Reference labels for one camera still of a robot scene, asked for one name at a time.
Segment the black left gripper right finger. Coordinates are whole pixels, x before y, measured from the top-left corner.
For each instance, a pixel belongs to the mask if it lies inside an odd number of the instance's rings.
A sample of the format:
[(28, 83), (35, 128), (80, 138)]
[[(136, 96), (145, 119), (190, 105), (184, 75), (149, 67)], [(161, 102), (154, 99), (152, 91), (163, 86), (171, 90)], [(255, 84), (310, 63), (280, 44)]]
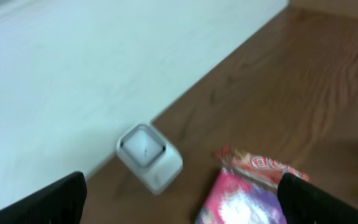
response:
[(277, 197), (288, 224), (358, 224), (358, 210), (303, 179), (286, 173)]

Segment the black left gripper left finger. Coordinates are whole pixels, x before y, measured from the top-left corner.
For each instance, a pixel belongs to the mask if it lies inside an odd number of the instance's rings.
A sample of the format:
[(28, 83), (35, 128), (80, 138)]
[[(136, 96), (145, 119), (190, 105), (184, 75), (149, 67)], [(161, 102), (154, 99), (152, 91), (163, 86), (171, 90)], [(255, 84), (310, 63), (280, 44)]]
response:
[(85, 177), (76, 171), (0, 210), (0, 224), (79, 224), (86, 197)]

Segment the pink purple snack packet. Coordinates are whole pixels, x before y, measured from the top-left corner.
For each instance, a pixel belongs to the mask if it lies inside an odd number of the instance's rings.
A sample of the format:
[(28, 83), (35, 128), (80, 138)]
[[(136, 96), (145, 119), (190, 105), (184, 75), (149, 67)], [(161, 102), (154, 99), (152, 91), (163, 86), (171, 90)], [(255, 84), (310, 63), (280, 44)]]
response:
[(309, 176), (266, 156), (224, 146), (215, 153), (222, 169), (195, 220), (196, 224), (286, 224), (277, 198), (282, 177)]

